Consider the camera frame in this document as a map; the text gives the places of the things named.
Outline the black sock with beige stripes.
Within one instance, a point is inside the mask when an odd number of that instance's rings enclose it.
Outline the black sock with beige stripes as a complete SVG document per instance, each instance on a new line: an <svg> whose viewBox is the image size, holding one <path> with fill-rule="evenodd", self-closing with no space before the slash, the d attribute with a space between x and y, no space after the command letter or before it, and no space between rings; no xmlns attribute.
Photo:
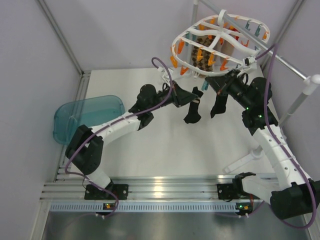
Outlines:
<svg viewBox="0 0 320 240"><path fill-rule="evenodd" d="M204 93L200 91L197 86L195 86L192 89L192 93L197 95L197 99L193 100L189 104L188 113L186 117L183 119L186 124L195 124L199 122L200 119L202 118L198 110L201 102L201 97L203 96Z"/></svg>

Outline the teal clothes peg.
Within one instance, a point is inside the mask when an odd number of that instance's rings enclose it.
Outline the teal clothes peg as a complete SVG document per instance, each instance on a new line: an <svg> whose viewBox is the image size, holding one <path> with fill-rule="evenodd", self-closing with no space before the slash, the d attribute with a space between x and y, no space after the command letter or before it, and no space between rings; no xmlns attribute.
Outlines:
<svg viewBox="0 0 320 240"><path fill-rule="evenodd" d="M202 84L202 87L201 87L201 90L202 91L207 91L208 88L209 88L209 83L206 80L204 80L203 84Z"/></svg>

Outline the white round clip hanger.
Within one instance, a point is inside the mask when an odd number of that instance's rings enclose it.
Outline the white round clip hanger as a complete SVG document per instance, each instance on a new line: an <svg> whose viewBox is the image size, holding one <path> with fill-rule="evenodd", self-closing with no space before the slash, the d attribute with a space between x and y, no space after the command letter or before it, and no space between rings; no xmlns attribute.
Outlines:
<svg viewBox="0 0 320 240"><path fill-rule="evenodd" d="M238 27L223 20L223 16L226 15L226 10L221 10L219 14L205 17L188 27L173 40L170 47L170 61L175 69L180 68L180 75L191 73L194 77L223 76L232 69L236 69L237 64L242 64L243 59L250 56L256 59L261 53L261 48L249 40ZM238 32L229 30L230 26L235 27ZM239 39L236 40L233 35L239 36ZM209 47L196 43L197 38L201 36L213 39ZM198 61L203 58L202 51L211 53L208 65L213 64L212 71L200 70L192 65L193 46L199 48Z"/></svg>

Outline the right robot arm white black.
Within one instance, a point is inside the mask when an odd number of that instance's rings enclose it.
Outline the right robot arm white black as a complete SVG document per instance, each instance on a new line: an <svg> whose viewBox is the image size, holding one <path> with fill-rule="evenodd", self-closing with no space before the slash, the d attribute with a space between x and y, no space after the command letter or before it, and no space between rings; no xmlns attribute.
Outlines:
<svg viewBox="0 0 320 240"><path fill-rule="evenodd" d="M216 92L215 107L221 107L232 97L244 108L242 122L262 147L278 184L268 183L252 172L240 173L232 180L233 192L238 198L253 195L265 201L280 220L308 213L315 215L320 203L320 182L312 180L303 170L284 140L268 107L271 84L264 77L256 77L250 83L247 79L248 75L237 69L205 78Z"/></svg>

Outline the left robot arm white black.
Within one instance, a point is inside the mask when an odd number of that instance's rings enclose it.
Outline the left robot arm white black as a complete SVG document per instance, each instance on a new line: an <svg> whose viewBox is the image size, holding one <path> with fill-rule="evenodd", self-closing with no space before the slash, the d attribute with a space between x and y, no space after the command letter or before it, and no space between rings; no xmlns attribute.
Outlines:
<svg viewBox="0 0 320 240"><path fill-rule="evenodd" d="M153 120L154 110L170 104L180 108L198 98L195 92L182 89L176 82L172 86L164 84L160 91L152 84L145 84L140 88L136 103L123 115L100 125L79 126L65 155L78 174L96 184L97 195L107 199L113 194L113 181L101 167L103 148L124 135L145 128Z"/></svg>

